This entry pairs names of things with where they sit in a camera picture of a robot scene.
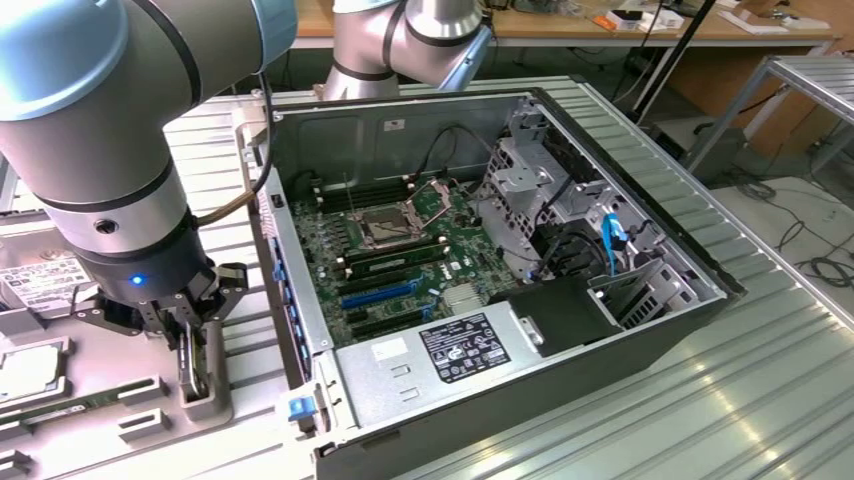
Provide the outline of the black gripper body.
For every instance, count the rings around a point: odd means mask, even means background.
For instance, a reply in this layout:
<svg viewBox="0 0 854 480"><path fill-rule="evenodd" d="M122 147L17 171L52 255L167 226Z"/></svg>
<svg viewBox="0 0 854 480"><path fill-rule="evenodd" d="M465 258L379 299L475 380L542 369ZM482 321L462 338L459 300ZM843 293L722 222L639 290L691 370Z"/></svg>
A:
<svg viewBox="0 0 854 480"><path fill-rule="evenodd" d="M215 272L196 233L184 233L127 256L100 255L79 248L75 254L103 293L126 304L186 292L199 297L214 284Z"/></svg>

